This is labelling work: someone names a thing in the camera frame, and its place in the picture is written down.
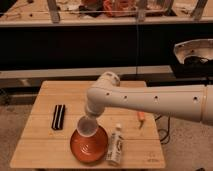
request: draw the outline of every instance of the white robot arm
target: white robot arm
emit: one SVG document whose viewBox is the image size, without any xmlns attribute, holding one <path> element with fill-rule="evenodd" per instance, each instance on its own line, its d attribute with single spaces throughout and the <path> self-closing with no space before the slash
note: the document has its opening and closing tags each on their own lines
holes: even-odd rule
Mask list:
<svg viewBox="0 0 213 171">
<path fill-rule="evenodd" d="M 85 112 L 99 117 L 105 107 L 158 113 L 213 125 L 213 86 L 119 87 L 120 79 L 105 72 L 87 91 Z"/>
</svg>

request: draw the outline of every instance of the black object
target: black object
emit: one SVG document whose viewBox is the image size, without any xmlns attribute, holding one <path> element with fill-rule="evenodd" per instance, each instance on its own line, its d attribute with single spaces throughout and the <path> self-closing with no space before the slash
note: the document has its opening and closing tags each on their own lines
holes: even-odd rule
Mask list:
<svg viewBox="0 0 213 171">
<path fill-rule="evenodd" d="M 29 4 L 31 4 L 31 3 L 34 2 L 34 0 L 27 0 L 27 2 L 28 2 Z"/>
<path fill-rule="evenodd" d="M 184 64 L 172 65 L 177 78 L 198 78 L 213 76 L 213 60 L 199 56 L 185 58 Z"/>
<path fill-rule="evenodd" d="M 51 20 L 53 23 L 60 22 L 60 15 L 58 13 L 58 6 L 55 0 L 47 0 L 48 8 L 50 11 Z"/>
<path fill-rule="evenodd" d="M 0 1 L 0 17 L 7 12 L 7 10 L 16 3 L 17 0 L 1 0 Z"/>
<path fill-rule="evenodd" d="M 56 105 L 52 121 L 52 129 L 62 130 L 64 122 L 65 105 Z"/>
<path fill-rule="evenodd" d="M 199 56 L 190 56 L 184 60 L 184 65 L 190 67 L 212 65 L 212 60 Z"/>
<path fill-rule="evenodd" d="M 85 6 L 80 5 L 78 7 L 78 9 L 79 9 L 80 14 L 86 14 L 86 15 L 89 15 L 91 17 L 98 17 L 99 15 L 102 14 L 101 11 L 102 11 L 103 7 L 97 9 L 96 11 L 92 11 L 92 10 L 86 8 Z"/>
<path fill-rule="evenodd" d="M 196 171 L 205 171 L 204 168 L 197 169 Z"/>
</svg>

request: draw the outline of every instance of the wooden table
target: wooden table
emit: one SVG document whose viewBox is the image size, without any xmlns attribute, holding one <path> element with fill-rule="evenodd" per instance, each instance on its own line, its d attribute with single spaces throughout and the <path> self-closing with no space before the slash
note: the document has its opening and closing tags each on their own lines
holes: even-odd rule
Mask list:
<svg viewBox="0 0 213 171">
<path fill-rule="evenodd" d="M 81 0 L 56 0 L 57 5 L 60 6 L 61 11 L 59 11 L 60 19 L 62 24 L 72 24 L 72 25 L 106 25 L 106 24 L 135 24 L 135 17 L 121 17 L 121 18 L 110 18 L 105 14 L 101 14 L 97 18 L 88 17 L 85 15 L 79 15 L 78 13 L 71 13 L 64 11 L 63 4 L 69 2 L 71 4 L 80 5 Z M 176 3 L 185 3 L 195 6 L 197 0 L 174 0 L 173 10 L 177 14 L 177 17 L 147 17 L 146 22 L 149 23 L 171 23 L 171 22 L 180 22 L 185 21 L 184 18 L 189 18 L 189 14 L 184 14 L 181 12 L 181 9 L 176 8 Z M 209 0 L 203 16 L 204 17 L 213 17 L 213 1 Z M 34 3 L 28 4 L 26 0 L 18 0 L 2 17 L 0 17 L 0 26 L 1 24 L 29 24 L 34 23 L 37 25 L 52 24 L 50 13 L 46 0 L 34 0 Z"/>
<path fill-rule="evenodd" d="M 10 166 L 12 168 L 117 168 L 102 161 L 89 166 L 76 160 L 70 150 L 70 137 L 84 115 L 86 90 L 92 81 L 45 81 L 33 105 Z M 122 86 L 144 86 L 144 82 L 122 82 Z M 51 123 L 56 104 L 65 104 L 64 128 L 53 131 Z M 152 114 L 139 130 L 136 111 L 106 108 L 98 122 L 111 135 L 116 123 L 122 124 L 122 162 L 118 168 L 164 168 L 165 161 Z"/>
<path fill-rule="evenodd" d="M 181 9 L 177 8 L 176 4 L 178 4 L 178 3 L 186 4 L 186 5 L 191 5 L 191 6 L 195 7 L 197 2 L 198 2 L 198 0 L 175 0 L 174 5 L 173 5 L 173 10 L 179 17 L 190 16 L 190 14 L 185 14 L 185 13 L 181 12 Z M 203 17 L 213 17 L 213 1 L 212 0 L 208 0 L 206 7 L 203 11 Z"/>
</svg>

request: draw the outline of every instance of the white bottle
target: white bottle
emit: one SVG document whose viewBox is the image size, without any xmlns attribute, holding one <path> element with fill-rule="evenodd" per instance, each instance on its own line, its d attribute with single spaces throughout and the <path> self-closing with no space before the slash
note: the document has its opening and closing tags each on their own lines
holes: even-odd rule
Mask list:
<svg viewBox="0 0 213 171">
<path fill-rule="evenodd" d="M 121 124 L 116 124 L 116 130 L 112 133 L 109 142 L 109 148 L 106 160 L 110 165 L 117 166 L 121 162 L 122 155 L 122 137 L 121 137 Z"/>
</svg>

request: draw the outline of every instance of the cable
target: cable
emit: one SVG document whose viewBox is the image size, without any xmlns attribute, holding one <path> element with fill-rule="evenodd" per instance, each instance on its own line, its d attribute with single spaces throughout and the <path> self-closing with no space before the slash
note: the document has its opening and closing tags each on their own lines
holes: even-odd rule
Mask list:
<svg viewBox="0 0 213 171">
<path fill-rule="evenodd" d="M 155 118 L 155 121 L 158 121 L 162 117 L 163 117 L 162 115 L 159 115 L 158 117 Z M 158 133 L 160 133 L 160 132 L 164 132 L 165 133 L 164 137 L 162 137 L 160 139 L 160 142 L 161 142 L 162 145 L 166 145 L 170 141 L 170 125 L 171 125 L 171 121 L 170 120 L 171 120 L 171 118 L 168 117 L 168 120 L 167 120 L 167 129 L 158 129 Z"/>
</svg>

